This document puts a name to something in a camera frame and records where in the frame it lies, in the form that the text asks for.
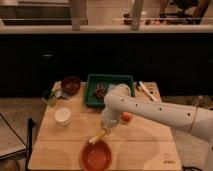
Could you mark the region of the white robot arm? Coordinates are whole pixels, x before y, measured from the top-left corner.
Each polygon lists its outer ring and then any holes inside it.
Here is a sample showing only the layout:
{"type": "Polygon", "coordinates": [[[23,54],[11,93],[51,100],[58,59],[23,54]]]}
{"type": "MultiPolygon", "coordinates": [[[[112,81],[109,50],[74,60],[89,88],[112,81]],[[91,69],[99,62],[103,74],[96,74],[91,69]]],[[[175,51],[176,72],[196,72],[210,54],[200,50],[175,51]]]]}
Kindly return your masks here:
{"type": "Polygon", "coordinates": [[[212,110],[140,100],[131,96],[131,90],[126,84],[119,84],[110,89],[104,97],[104,104],[101,119],[108,128],[118,124],[122,112],[129,112],[207,141],[210,146],[203,171],[213,171],[212,110]]]}

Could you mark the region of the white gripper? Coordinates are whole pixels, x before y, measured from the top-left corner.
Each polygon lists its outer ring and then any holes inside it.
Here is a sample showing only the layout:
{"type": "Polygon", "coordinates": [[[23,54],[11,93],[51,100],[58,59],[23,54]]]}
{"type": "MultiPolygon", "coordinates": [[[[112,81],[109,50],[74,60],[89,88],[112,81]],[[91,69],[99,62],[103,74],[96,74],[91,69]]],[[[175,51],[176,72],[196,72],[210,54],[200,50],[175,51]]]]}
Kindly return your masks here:
{"type": "Polygon", "coordinates": [[[101,113],[101,127],[107,134],[115,127],[120,121],[120,113],[110,108],[105,108],[101,113]]]}

